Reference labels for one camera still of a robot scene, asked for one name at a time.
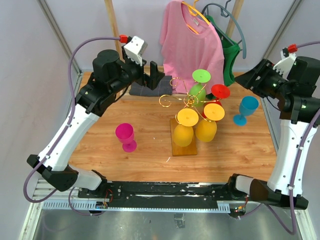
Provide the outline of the blue wine glass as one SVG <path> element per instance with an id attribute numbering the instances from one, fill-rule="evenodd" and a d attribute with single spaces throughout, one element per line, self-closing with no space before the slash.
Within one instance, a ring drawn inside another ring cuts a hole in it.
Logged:
<path id="1" fill-rule="evenodd" d="M 245 96 L 239 105 L 239 114 L 233 117 L 233 122 L 238 126 L 247 124 L 247 117 L 251 116 L 259 107 L 259 101 L 253 96 Z"/>

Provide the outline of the magenta wine glass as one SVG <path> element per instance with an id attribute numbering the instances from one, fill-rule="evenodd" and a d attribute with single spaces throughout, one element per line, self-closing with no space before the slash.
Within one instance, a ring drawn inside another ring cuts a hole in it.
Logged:
<path id="1" fill-rule="evenodd" d="M 129 123 L 122 123 L 115 129 L 115 135 L 122 143 L 122 149 L 126 153 L 132 153 L 137 148 L 135 141 L 134 128 Z"/>

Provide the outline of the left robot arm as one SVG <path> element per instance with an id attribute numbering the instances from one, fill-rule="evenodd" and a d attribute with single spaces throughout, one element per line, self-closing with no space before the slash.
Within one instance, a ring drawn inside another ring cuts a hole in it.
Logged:
<path id="1" fill-rule="evenodd" d="M 73 168 L 69 159 L 86 132 L 117 101 L 117 94 L 136 82 L 154 90 L 165 76 L 155 62 L 150 74 L 144 72 L 146 61 L 142 54 L 147 45 L 130 41 L 122 47 L 120 60 L 117 51 L 107 49 L 93 60 L 93 72 L 75 97 L 75 107 L 48 144 L 48 150 L 31 154 L 27 163 L 55 190 L 64 192 L 71 187 L 89 189 L 96 198 L 107 193 L 103 177 L 96 171 Z"/>

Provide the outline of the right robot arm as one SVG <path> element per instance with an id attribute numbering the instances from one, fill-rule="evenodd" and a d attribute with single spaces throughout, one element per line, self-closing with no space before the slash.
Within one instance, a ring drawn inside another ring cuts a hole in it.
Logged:
<path id="1" fill-rule="evenodd" d="M 320 125 L 320 100 L 313 96 L 320 77 L 320 61 L 298 56 L 273 64 L 262 59 L 235 81 L 255 95 L 277 99 L 280 141 L 268 181 L 242 174 L 228 180 L 227 196 L 238 200 L 248 194 L 252 201 L 279 208 L 305 210 L 302 179 L 310 144 Z"/>

